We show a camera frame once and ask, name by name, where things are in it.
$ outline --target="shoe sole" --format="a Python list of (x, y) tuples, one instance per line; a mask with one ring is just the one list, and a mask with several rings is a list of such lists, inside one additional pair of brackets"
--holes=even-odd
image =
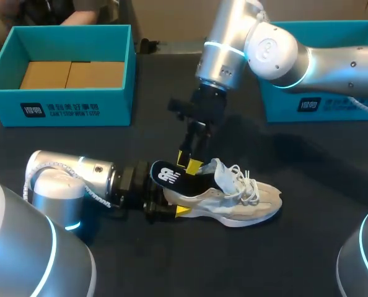
[(249, 221), (237, 221), (237, 220), (231, 220), (229, 218), (223, 217), (222, 215), (218, 215), (216, 213), (208, 212), (206, 210), (196, 210), (193, 209), (190, 213), (183, 215), (183, 218), (198, 218), (198, 217), (209, 217), (213, 218), (220, 223), (222, 223), (224, 226), (230, 227), (230, 228), (240, 228), (240, 227), (247, 227), (252, 226), (258, 223), (261, 223), (263, 221), (268, 220), (269, 218), (273, 217), (278, 211), (275, 211), (273, 213), (270, 213), (269, 215), (266, 215), (261, 218), (257, 218), (254, 220)]

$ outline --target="cardboard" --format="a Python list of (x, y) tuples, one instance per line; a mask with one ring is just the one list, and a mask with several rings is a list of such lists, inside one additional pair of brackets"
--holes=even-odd
[(124, 62), (73, 62), (66, 88), (122, 88)]
[(66, 88), (89, 88), (90, 62), (73, 62)]
[(71, 62), (30, 62), (20, 89), (65, 88)]
[(122, 88), (124, 62), (91, 62), (93, 88)]

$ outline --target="shoe tongue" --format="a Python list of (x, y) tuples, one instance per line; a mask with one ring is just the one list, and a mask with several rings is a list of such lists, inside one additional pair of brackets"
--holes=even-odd
[(236, 184), (236, 177), (228, 169), (220, 159), (213, 159), (211, 162), (201, 168), (201, 173), (212, 173), (214, 172), (214, 180), (216, 184), (220, 187), (220, 189), (228, 195), (233, 195), (237, 193)]

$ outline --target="person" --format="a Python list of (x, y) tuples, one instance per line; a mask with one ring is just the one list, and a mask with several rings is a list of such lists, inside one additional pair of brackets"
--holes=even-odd
[(106, 0), (0, 0), (0, 50), (13, 26), (93, 25)]

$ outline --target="teal box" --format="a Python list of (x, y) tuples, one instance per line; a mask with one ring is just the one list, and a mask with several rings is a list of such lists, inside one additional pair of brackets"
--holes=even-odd
[[(368, 45), (368, 20), (275, 22), (299, 42), (314, 48)], [(368, 112), (356, 108), (346, 96), (330, 93), (290, 94), (260, 80), (268, 122), (368, 120)], [(357, 98), (368, 106), (368, 98)], [(301, 112), (301, 104), (317, 106), (316, 111)]]
[[(30, 61), (125, 62), (122, 88), (20, 90)], [(129, 126), (136, 53), (129, 25), (14, 27), (0, 53), (6, 127)]]

